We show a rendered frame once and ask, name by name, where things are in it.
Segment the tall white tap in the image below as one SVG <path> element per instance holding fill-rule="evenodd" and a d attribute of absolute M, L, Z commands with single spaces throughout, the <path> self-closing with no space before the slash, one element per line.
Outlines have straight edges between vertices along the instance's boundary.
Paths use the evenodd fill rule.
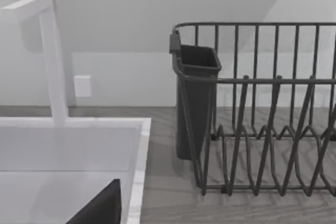
<path fill-rule="evenodd" d="M 19 0 L 0 9 L 0 22 L 39 16 L 51 117 L 0 117 L 0 127 L 64 127 L 69 119 L 66 82 L 54 0 Z"/>

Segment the white wall socket plate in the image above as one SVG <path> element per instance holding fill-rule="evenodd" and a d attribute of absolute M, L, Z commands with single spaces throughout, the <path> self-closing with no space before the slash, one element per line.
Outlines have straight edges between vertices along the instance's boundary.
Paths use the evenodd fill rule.
<path fill-rule="evenodd" d="M 91 76 L 76 75 L 74 76 L 74 87 L 76 98 L 89 98 L 92 96 Z"/>

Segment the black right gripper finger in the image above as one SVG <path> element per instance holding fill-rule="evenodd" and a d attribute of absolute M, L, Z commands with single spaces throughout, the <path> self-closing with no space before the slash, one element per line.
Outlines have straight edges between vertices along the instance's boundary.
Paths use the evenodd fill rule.
<path fill-rule="evenodd" d="M 121 224 L 121 181 L 114 179 L 66 224 Z"/>

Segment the dark grey cutlery holder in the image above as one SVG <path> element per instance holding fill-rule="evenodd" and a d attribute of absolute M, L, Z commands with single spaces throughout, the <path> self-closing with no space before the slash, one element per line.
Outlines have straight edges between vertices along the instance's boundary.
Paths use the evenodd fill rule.
<path fill-rule="evenodd" d="M 184 73 L 189 76 L 217 77 L 222 69 L 217 52 L 211 47 L 182 45 L 181 59 Z M 185 87 L 190 108 L 193 142 L 197 156 L 199 156 L 204 143 L 207 126 L 210 87 L 206 82 L 194 81 L 186 81 Z M 180 86 L 177 86 L 176 112 L 176 155 L 179 159 L 190 160 L 191 152 Z"/>

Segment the white sink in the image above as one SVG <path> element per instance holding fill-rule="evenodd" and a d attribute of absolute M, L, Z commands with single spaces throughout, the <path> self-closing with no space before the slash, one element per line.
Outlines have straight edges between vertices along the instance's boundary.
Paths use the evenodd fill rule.
<path fill-rule="evenodd" d="M 66 224 L 121 181 L 121 224 L 140 224 L 150 118 L 0 127 L 0 224 Z"/>

